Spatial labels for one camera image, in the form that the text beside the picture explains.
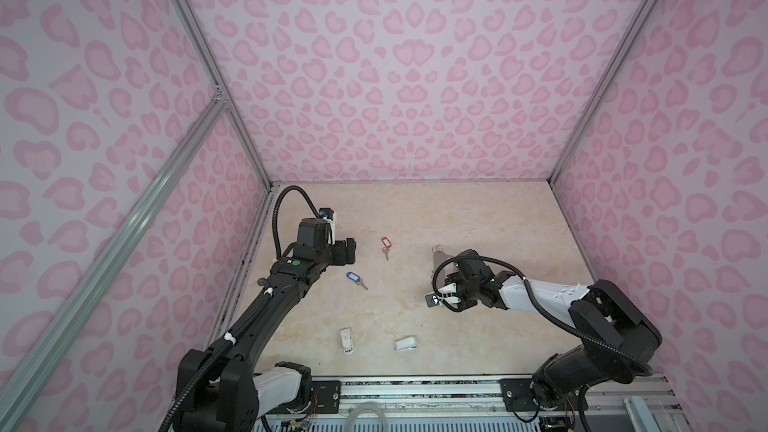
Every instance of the beige marble surface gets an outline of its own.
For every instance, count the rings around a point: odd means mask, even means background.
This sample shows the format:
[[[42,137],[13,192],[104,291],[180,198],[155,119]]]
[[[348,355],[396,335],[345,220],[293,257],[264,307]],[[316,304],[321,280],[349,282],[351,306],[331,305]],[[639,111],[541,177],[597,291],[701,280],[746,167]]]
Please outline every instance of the beige marble surface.
[[[448,254],[474,248],[530,278],[590,284],[568,226],[546,182],[328,184],[303,186],[315,206],[339,214],[340,238],[357,240],[357,263],[331,266],[275,332],[256,365],[281,360],[314,375],[524,374],[578,340],[532,312],[479,304],[459,314],[428,308],[432,246]],[[297,192],[280,207],[283,247],[311,212]],[[392,240],[389,261],[382,236]],[[270,227],[254,261],[239,312],[261,290],[256,280],[274,262]],[[500,268],[492,266],[495,272]],[[346,273],[363,277],[368,291]],[[355,352],[344,355],[339,330],[350,327]],[[395,352],[413,335],[416,350]]]

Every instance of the black mounting plate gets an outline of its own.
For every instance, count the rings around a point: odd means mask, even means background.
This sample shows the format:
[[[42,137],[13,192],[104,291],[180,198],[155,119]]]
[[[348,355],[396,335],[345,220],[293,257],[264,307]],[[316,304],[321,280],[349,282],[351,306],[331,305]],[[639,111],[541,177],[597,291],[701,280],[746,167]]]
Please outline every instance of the black mounting plate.
[[[533,391],[531,390],[531,379],[501,379],[498,384],[502,388],[502,399],[504,399],[504,408],[507,412],[535,412],[538,406],[534,402]],[[568,394],[571,404],[576,408],[576,394]],[[571,406],[566,406],[565,401],[555,408],[555,410],[565,411],[566,407],[570,410]]]
[[[338,380],[312,380],[312,394],[317,396],[316,414],[338,414],[341,396],[341,382]],[[283,405],[278,405],[268,414],[291,414]]]

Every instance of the wall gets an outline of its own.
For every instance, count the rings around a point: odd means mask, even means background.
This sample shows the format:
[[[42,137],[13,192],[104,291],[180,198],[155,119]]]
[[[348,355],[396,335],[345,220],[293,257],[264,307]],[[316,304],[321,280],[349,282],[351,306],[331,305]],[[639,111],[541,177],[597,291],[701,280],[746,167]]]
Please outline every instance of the wall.
[[[203,350],[264,191],[216,124],[20,430],[153,430]]]
[[[211,97],[168,0],[0,0],[0,387]]]
[[[768,421],[766,0],[664,0],[556,193],[699,432]]]
[[[639,0],[191,0],[276,180],[548,177]]]

